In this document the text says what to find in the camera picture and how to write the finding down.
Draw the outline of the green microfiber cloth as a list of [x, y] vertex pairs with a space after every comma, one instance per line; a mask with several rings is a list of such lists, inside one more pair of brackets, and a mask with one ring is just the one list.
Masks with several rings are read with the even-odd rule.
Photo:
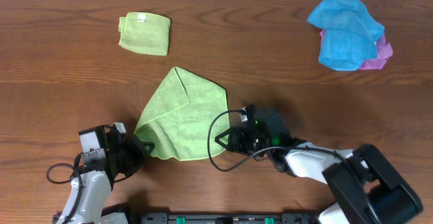
[[155, 144], [152, 156], [179, 161], [207, 159], [224, 148], [217, 143], [207, 146], [208, 130], [212, 136], [230, 127], [226, 90], [218, 84], [180, 67], [174, 67], [160, 83], [145, 106], [134, 134]]

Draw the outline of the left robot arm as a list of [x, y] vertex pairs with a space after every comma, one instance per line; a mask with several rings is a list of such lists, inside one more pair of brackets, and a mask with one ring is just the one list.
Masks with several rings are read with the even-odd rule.
[[49, 174], [56, 167], [72, 169], [63, 184], [69, 183], [71, 192], [61, 213], [53, 216], [56, 224], [74, 223], [139, 223], [139, 217], [126, 205], [106, 207], [114, 184], [134, 175], [150, 158], [155, 148], [152, 142], [142, 141], [136, 135], [127, 136], [121, 122], [112, 126], [100, 125], [80, 131], [82, 152], [74, 164], [58, 163], [48, 168], [46, 178], [57, 184]]

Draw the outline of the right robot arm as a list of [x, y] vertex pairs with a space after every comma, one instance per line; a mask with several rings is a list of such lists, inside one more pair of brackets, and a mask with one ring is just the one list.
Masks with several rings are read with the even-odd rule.
[[269, 159], [281, 173], [326, 184], [336, 203], [318, 223], [406, 223], [424, 207], [420, 197], [374, 145], [331, 150], [292, 137], [275, 108], [237, 110], [242, 125], [229, 127], [208, 141], [246, 160]]

